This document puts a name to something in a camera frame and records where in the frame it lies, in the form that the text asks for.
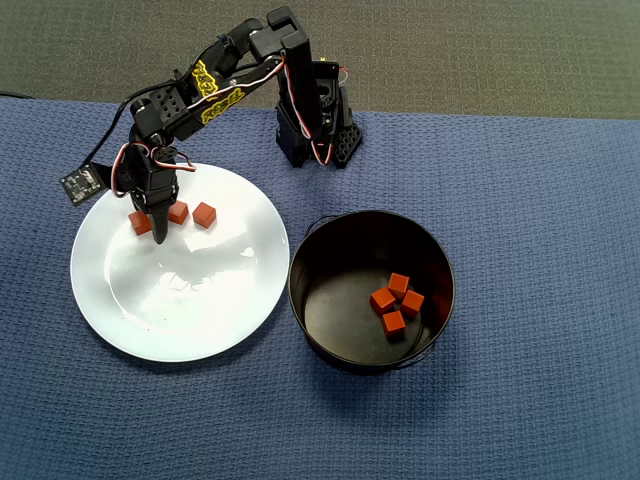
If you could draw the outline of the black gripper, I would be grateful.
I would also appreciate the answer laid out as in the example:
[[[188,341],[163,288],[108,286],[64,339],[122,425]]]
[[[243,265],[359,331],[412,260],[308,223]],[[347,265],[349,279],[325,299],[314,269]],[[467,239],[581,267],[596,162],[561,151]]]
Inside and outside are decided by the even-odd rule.
[[[169,210],[177,199],[176,156],[173,146],[132,142],[124,146],[117,166],[117,191],[128,193],[135,208],[149,215],[157,245],[167,237]]]

